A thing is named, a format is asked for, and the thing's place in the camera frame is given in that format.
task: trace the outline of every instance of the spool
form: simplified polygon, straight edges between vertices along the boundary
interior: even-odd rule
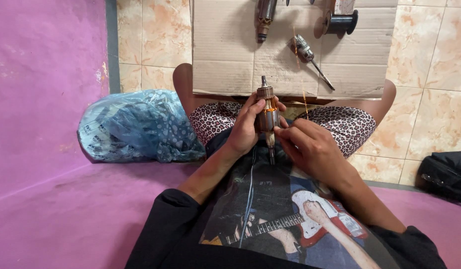
[[[329,10],[325,16],[323,34],[351,34],[357,22],[358,10],[354,10],[352,15],[333,15]]]

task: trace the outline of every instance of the blue plastic bag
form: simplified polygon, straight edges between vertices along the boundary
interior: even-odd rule
[[[166,89],[103,97],[86,109],[77,133],[83,149],[104,162],[167,163],[205,154],[176,92]]]

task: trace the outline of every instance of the cardboard sheet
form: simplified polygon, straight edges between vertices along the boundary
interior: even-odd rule
[[[250,95],[261,76],[279,96],[378,99],[383,93],[398,0],[356,0],[359,21],[352,35],[322,35],[330,2],[278,0],[267,40],[257,43],[257,0],[194,0],[194,92]],[[287,42],[300,34],[332,82],[298,60]]]

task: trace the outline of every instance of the marble tile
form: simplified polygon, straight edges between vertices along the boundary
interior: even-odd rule
[[[117,0],[119,63],[141,64],[142,0]]]
[[[399,184],[414,186],[416,173],[418,172],[420,164],[420,161],[405,160],[405,163],[403,164],[403,170],[401,171]]]
[[[461,91],[425,89],[406,159],[461,151]]]
[[[396,86],[424,88],[444,10],[398,6],[386,73]]]
[[[405,159],[423,89],[396,87],[393,106],[358,154]]]
[[[446,8],[426,88],[461,91],[461,8]]]
[[[135,92],[141,90],[141,66],[119,64],[121,92]]]
[[[173,68],[142,66],[142,89],[174,90]]]
[[[461,0],[448,0],[447,7],[461,8]]]
[[[398,183],[404,160],[353,154],[348,161],[363,180]]]
[[[444,7],[446,0],[398,0],[399,5]]]
[[[192,63],[189,0],[143,0],[142,4],[142,64]]]

